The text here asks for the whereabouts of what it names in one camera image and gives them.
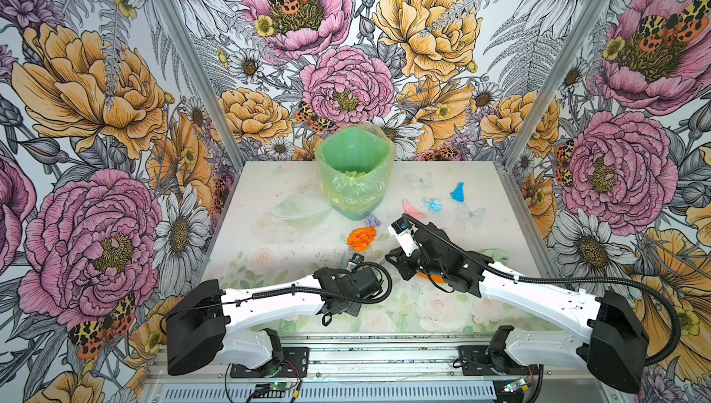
trash bin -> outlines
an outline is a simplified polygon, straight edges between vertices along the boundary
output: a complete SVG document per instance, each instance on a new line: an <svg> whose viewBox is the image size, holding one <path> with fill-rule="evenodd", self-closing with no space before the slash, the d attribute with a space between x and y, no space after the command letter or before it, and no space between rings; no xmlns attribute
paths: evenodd
<svg viewBox="0 0 711 403"><path fill-rule="evenodd" d="M325 200L360 221L380 204L395 161L395 144L373 124L346 127L316 149Z"/></svg>

clear plastic container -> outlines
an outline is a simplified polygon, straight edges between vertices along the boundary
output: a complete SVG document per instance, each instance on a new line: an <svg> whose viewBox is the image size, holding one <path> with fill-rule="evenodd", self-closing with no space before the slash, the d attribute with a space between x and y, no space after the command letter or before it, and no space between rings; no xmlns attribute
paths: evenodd
<svg viewBox="0 0 711 403"><path fill-rule="evenodd" d="M289 195L271 209L271 217L283 220L299 230L315 228L333 210L318 188L308 188Z"/></svg>

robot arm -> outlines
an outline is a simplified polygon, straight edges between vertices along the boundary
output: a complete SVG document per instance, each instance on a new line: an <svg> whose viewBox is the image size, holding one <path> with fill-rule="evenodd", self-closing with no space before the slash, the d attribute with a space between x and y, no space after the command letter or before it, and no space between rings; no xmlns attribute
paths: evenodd
<svg viewBox="0 0 711 403"><path fill-rule="evenodd" d="M649 337L622 296L608 291L598 297L582 289L573 292L550 284L519 282L523 275L518 272L477 252L463 256L441 241L449 242L444 230L431 223L424 227L415 230L401 218L388 228L400 248L385 259L403 279L419 274L435 286L442 283L458 292L511 304L563 329L528 333L502 326L485 357L464 358L464 362L506 373L537 363L587 367L600 381L618 390L638 392ZM510 274L513 279L482 265Z"/></svg>
<svg viewBox="0 0 711 403"><path fill-rule="evenodd" d="M316 314L324 315L327 326L331 316L357 316L362 303L383 301L390 293L384 268L364 262L361 255L348 265L349 270L324 267L294 282L257 289L220 290L215 279L200 283L166 315L168 373L182 375L214 361L269 375L284 360L279 337L271 329L247 328ZM385 293L383 279L388 281Z"/></svg>

wall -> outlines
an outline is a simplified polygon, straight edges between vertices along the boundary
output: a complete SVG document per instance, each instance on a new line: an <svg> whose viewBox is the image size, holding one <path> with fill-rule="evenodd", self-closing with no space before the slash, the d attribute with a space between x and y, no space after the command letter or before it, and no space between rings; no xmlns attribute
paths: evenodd
<svg viewBox="0 0 711 403"><path fill-rule="evenodd" d="M358 122L398 159L502 157L586 0L180 1L246 157L300 161Z"/></svg>
<svg viewBox="0 0 711 403"><path fill-rule="evenodd" d="M235 171L150 0L0 0L0 392L135 402Z"/></svg>
<svg viewBox="0 0 711 403"><path fill-rule="evenodd" d="M641 402L711 401L709 0L696 0L699 21L676 27L681 36L653 34L693 1L611 0L560 81L553 150L533 140L513 165L561 276L633 279L676 305L681 343L645 369ZM657 352L670 334L664 311L636 289L609 289Z"/></svg>

black mounting plate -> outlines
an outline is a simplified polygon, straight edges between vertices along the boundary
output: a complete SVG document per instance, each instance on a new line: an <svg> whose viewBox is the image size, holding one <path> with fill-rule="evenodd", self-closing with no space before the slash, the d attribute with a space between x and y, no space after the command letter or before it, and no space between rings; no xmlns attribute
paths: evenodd
<svg viewBox="0 0 711 403"><path fill-rule="evenodd" d="M496 372L493 367L488 363L486 358L487 345L466 345L459 346L459 360L461 363L461 372L465 377L470 377L473 375L486 376L486 375L501 375L500 372ZM538 366L520 366L511 367L509 371L510 375L536 375L538 374Z"/></svg>
<svg viewBox="0 0 711 403"><path fill-rule="evenodd" d="M308 347L284 347L284 360L289 361L298 368L301 378L308 372ZM296 378L297 373L290 367L282 365L272 377ZM247 369L242 365L233 364L230 368L230 378L264 378L258 371Z"/></svg>

